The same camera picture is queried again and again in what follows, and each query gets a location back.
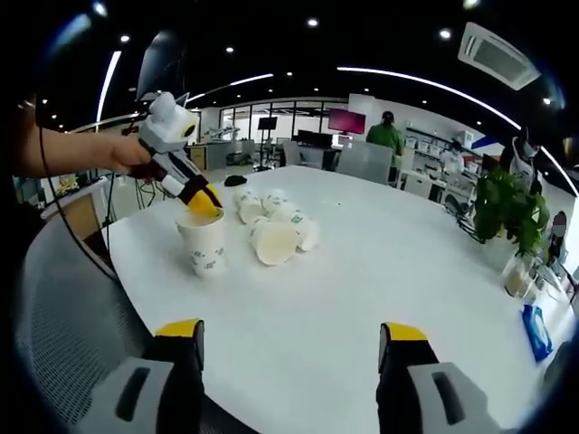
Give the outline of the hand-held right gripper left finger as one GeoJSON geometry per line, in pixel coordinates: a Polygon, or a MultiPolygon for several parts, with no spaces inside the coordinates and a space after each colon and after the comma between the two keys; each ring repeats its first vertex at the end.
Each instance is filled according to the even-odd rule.
{"type": "Polygon", "coordinates": [[[155,332],[141,358],[129,357],[91,392],[78,433],[196,433],[202,416],[204,321],[155,332]]]}

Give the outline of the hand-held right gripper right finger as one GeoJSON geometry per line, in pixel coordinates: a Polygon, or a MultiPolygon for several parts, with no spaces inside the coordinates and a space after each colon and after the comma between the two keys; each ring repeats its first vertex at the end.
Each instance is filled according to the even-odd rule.
{"type": "Polygon", "coordinates": [[[382,433],[500,433],[488,397],[418,328],[384,322],[375,398],[382,433]]]}

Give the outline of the person's left hand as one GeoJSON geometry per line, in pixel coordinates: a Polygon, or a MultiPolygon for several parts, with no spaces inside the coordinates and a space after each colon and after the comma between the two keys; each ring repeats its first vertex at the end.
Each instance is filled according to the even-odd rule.
{"type": "Polygon", "coordinates": [[[148,165],[151,155],[136,136],[113,136],[109,151],[109,169],[117,173],[130,173],[135,167],[148,165]]]}

